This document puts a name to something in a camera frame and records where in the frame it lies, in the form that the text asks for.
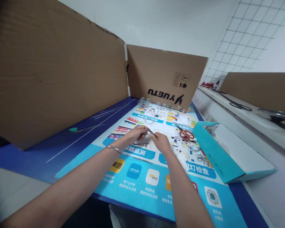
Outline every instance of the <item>hand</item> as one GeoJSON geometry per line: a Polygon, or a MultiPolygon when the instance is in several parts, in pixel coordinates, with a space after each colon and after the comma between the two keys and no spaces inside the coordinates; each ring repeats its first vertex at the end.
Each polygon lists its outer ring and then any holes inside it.
{"type": "Polygon", "coordinates": [[[165,156],[167,153],[173,153],[171,150],[171,145],[168,140],[168,137],[164,134],[156,132],[154,135],[150,134],[151,139],[153,140],[155,146],[159,151],[165,156]]]}
{"type": "Polygon", "coordinates": [[[135,128],[133,128],[131,131],[129,131],[127,134],[125,134],[122,138],[127,139],[129,145],[131,145],[136,140],[142,140],[145,137],[147,131],[148,128],[146,126],[138,125],[135,128]]]}

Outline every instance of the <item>yuetu logo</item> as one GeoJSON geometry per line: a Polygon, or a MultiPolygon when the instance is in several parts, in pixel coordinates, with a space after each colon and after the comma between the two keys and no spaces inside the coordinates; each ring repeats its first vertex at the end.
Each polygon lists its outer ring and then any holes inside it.
{"type": "MultiPolygon", "coordinates": [[[[164,93],[164,92],[161,92],[161,91],[159,91],[158,92],[158,95],[157,95],[157,90],[155,90],[155,92],[154,92],[154,90],[153,89],[149,89],[149,91],[148,91],[148,94],[151,94],[151,95],[153,95],[153,96],[157,96],[157,97],[160,97],[160,98],[164,98],[164,99],[167,99],[167,100],[172,100],[172,101],[174,101],[174,95],[172,95],[172,97],[170,98],[170,94],[169,93],[164,93]]],[[[182,103],[182,98],[183,98],[183,96],[184,96],[184,94],[183,95],[181,95],[181,96],[179,96],[177,99],[176,99],[176,101],[175,101],[175,105],[179,102],[180,103],[180,105],[181,105],[181,103],[182,103]]]]}

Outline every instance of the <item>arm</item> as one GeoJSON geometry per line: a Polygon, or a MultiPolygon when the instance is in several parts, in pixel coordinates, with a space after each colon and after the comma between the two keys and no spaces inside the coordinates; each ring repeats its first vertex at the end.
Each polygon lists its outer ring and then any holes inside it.
{"type": "Polygon", "coordinates": [[[151,135],[156,147],[165,156],[171,180],[174,214],[177,227],[214,227],[203,201],[171,150],[167,136],[151,135]]]}
{"type": "MultiPolygon", "coordinates": [[[[137,126],[110,145],[124,151],[144,138],[145,132],[146,126],[137,126]]],[[[61,227],[91,196],[119,156],[118,151],[104,148],[5,219],[0,227],[61,227]]]]}

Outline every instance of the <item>bangle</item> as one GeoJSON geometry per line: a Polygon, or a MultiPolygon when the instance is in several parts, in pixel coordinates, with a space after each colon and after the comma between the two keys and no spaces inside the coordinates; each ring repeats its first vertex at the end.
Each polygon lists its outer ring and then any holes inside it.
{"type": "Polygon", "coordinates": [[[117,150],[120,154],[123,153],[121,150],[119,150],[119,149],[117,149],[117,148],[115,148],[115,147],[113,147],[113,146],[106,146],[106,147],[107,147],[107,148],[114,149],[114,150],[117,150]]]}

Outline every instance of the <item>table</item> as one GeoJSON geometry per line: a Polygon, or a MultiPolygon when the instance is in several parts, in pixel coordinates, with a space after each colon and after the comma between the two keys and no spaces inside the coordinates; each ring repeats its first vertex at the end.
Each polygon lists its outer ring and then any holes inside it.
{"type": "MultiPolygon", "coordinates": [[[[124,106],[121,109],[114,111],[111,115],[106,115],[98,118],[97,120],[87,118],[74,126],[70,126],[77,127],[80,130],[102,124],[96,128],[97,130],[91,129],[71,134],[68,129],[66,129],[33,146],[27,151],[20,151],[14,145],[2,147],[0,148],[0,168],[52,184],[57,180],[54,176],[59,170],[68,164],[99,135],[109,129],[124,114],[129,112],[134,106],[136,106],[136,104],[137,99],[129,97],[106,109],[111,110],[113,108],[124,106]]],[[[203,119],[201,115],[193,103],[192,105],[198,119],[202,121],[203,119]]],[[[246,225],[248,227],[268,227],[243,184],[230,184],[229,188],[242,213],[246,225]]],[[[151,214],[147,211],[120,203],[99,194],[94,193],[92,197],[109,203],[117,204],[149,216],[164,219],[156,214],[151,214]]]]}

